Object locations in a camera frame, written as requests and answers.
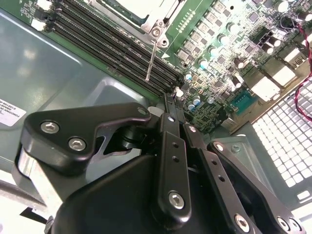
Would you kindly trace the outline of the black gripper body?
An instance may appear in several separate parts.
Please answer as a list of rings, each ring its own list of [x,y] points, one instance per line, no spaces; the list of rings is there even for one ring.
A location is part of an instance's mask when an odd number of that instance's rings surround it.
[[[226,219],[201,134],[164,132],[157,156],[136,157],[74,192],[55,234],[224,234]]]

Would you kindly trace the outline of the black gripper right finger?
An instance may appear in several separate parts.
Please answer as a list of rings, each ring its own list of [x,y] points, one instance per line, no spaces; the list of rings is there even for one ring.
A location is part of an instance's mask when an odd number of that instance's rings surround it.
[[[220,142],[205,144],[175,100],[187,145],[192,216],[181,234],[304,234],[302,223]]]

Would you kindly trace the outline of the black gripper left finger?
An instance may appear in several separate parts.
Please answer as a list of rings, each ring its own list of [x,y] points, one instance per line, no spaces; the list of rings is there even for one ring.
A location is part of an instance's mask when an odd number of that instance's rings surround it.
[[[161,136],[181,137],[176,98],[163,109],[129,102],[35,112],[24,121],[15,167],[54,220],[79,189],[139,156],[157,156]]]

